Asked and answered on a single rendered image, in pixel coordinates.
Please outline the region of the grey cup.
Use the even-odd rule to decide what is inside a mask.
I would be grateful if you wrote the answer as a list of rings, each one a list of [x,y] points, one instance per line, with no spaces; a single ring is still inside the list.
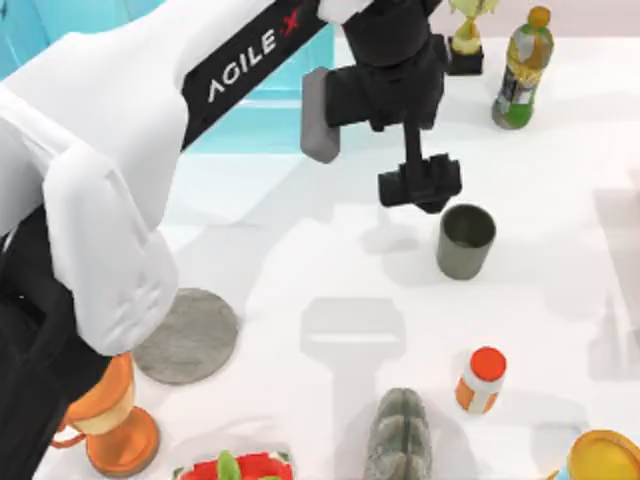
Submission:
[[[458,204],[442,215],[436,260],[454,280],[471,280],[481,271],[496,237],[493,217],[474,204]]]

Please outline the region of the gold trophy with black base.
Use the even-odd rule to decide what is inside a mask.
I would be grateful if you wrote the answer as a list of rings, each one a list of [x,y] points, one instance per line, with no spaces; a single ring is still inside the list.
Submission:
[[[452,13],[460,12],[465,20],[448,41],[450,76],[479,76],[483,73],[484,51],[477,19],[494,13],[501,0],[447,0]]]

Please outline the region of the green bottle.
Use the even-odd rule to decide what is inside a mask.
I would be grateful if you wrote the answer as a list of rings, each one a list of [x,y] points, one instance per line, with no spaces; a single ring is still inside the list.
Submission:
[[[547,7],[535,6],[511,34],[502,84],[492,107],[492,118],[501,128],[524,128],[533,116],[541,77],[554,50],[550,20]]]

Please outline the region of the orange capped bottle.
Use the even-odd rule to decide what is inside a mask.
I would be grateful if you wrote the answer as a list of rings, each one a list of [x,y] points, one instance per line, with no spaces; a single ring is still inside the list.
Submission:
[[[482,346],[473,351],[455,388],[459,406],[472,415],[490,411],[502,390],[506,370],[506,357],[497,348]]]

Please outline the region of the round grey coaster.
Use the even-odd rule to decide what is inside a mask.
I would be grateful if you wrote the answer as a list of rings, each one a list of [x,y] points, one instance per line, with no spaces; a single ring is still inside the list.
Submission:
[[[161,384],[193,384],[225,366],[239,332],[239,318],[224,299],[208,290],[181,288],[159,327],[133,350],[133,358]]]

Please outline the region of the red and white plant pot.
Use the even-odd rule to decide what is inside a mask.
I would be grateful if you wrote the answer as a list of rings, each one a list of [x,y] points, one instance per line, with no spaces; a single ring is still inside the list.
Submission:
[[[287,452],[222,451],[216,459],[176,468],[171,480],[294,480],[294,472]]]

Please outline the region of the yellow lidded blue can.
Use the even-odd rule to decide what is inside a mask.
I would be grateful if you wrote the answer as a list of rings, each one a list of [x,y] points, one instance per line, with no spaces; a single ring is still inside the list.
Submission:
[[[545,480],[640,480],[640,447],[612,430],[585,432]]]

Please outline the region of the orange trophy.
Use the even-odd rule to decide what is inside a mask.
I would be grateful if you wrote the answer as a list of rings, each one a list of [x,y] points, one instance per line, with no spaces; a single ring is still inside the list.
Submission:
[[[143,471],[155,458],[160,437],[153,417],[135,405],[132,355],[111,359],[101,380],[67,409],[60,430],[77,435],[51,446],[70,448],[83,442],[92,466],[109,478]]]

